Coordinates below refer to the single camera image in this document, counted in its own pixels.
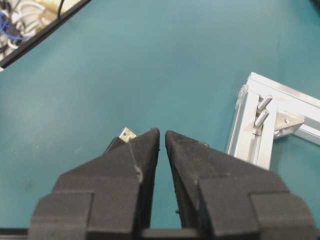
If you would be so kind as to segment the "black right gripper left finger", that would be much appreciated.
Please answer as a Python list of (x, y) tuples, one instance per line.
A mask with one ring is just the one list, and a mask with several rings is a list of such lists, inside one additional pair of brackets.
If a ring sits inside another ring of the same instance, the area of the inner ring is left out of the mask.
[(33, 212), (30, 240), (134, 240), (151, 223), (160, 131), (128, 142), (61, 174)]

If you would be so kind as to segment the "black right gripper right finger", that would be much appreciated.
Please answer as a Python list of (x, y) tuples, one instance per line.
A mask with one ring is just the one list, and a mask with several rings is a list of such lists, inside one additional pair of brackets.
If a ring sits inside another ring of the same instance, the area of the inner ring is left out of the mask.
[(276, 173), (174, 131), (165, 134), (181, 223), (208, 240), (315, 240), (306, 202)]

